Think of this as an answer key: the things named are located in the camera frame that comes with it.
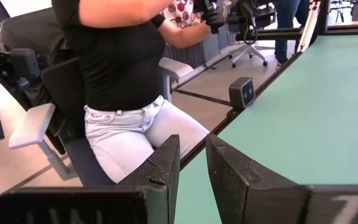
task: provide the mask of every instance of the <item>black glove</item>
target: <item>black glove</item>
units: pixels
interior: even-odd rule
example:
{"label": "black glove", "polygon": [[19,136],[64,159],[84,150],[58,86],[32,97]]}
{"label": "black glove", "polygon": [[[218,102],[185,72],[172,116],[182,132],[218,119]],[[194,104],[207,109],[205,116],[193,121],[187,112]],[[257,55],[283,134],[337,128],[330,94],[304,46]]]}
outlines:
{"label": "black glove", "polygon": [[201,18],[211,28],[219,28],[226,23],[226,9],[221,0],[215,2],[216,9],[209,13],[204,13]]}

